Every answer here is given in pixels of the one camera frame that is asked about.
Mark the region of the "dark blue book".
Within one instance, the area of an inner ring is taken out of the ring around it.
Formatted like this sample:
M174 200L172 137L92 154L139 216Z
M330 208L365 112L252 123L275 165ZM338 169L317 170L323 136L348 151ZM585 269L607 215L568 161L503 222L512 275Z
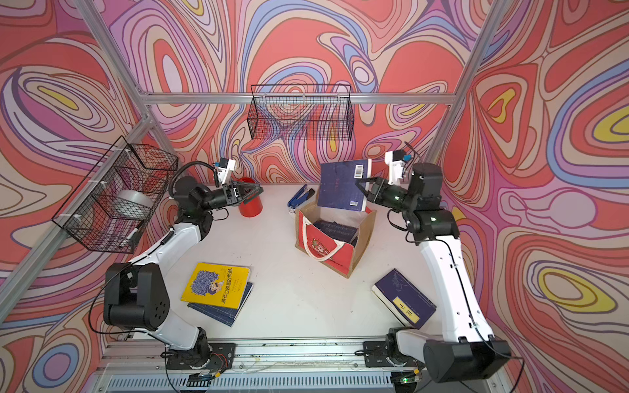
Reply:
M352 226L324 220L316 221L314 226L323 234L340 242L355 245L358 238L358 229Z
M367 198L356 182L369 178L371 169L371 159L322 164L317 205L364 212Z

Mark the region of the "purple book yellow label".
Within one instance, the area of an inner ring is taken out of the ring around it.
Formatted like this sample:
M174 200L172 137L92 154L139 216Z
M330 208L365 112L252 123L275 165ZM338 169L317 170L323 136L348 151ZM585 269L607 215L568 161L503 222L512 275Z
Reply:
M372 293L409 328L421 329L437 310L437 306L397 269L380 278L372 286Z

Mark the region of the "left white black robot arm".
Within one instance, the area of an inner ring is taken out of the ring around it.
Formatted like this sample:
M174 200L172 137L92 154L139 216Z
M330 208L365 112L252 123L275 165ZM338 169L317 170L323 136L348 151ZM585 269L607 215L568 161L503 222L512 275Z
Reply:
M105 324L123 333L145 333L171 350L199 352L206 343L203 330L172 312L163 273L209 234L215 211L245 205L264 188L233 180L228 167L206 164L215 177L209 188L186 174L195 166L194 161L181 166L168 183L168 196L178 206L175 224L139 256L112 265L100 294Z

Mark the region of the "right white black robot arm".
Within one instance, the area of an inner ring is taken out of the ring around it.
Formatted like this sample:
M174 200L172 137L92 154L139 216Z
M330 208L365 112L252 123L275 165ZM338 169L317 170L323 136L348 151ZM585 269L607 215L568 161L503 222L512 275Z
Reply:
M418 163L407 188L377 177L355 182L368 201L402 215L406 241L419 248L440 301L440 336L414 327L393 329L388 352L396 361L419 361L436 383L486 380L512 360L512 351L496 337L473 293L460 231L453 214L441 206L442 180L438 165Z

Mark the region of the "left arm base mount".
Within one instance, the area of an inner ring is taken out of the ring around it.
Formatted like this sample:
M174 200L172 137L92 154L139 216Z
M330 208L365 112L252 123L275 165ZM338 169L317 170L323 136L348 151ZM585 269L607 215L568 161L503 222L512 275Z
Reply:
M234 363L235 343L210 343L206 331L199 327L198 338L189 350L168 349L161 354L166 369L171 370L209 370L224 372Z

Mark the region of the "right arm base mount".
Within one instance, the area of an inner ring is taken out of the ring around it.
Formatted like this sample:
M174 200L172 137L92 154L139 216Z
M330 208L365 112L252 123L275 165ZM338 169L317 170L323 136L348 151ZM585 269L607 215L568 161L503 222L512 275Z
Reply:
M355 355L362 356L367 368L413 367L422 370L425 366L424 346L432 336L412 327L392 327L384 341L365 341Z

